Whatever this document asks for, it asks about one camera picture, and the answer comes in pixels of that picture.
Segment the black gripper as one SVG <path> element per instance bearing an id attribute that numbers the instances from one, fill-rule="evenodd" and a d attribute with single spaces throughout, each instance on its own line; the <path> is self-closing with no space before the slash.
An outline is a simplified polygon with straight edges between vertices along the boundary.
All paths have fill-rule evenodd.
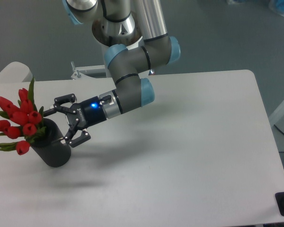
<path id="1" fill-rule="evenodd" d="M 43 117 L 57 112 L 66 115 L 70 127 L 64 137 L 60 138 L 60 141 L 64 141 L 72 148 L 91 139 L 86 128 L 107 120 L 100 99 L 97 96 L 80 103 L 75 103 L 76 100 L 74 94 L 56 97 L 54 98 L 54 104 L 48 110 L 43 111 Z M 63 106 L 66 103 L 73 105 L 71 107 Z"/>

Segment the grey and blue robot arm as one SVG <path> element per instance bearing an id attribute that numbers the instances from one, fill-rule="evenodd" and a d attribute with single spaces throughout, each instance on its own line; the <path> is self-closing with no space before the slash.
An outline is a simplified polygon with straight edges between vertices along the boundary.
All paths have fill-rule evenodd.
<path id="1" fill-rule="evenodd" d="M 90 139 L 87 128 L 154 101 L 154 90 L 140 73 L 177 61 L 180 46 L 169 36 L 158 0 L 65 0 L 70 20 L 91 21 L 94 37 L 107 46 L 103 57 L 115 89 L 77 103 L 73 94 L 57 97 L 44 112 L 65 114 L 66 135 L 53 140 L 76 147 Z"/>

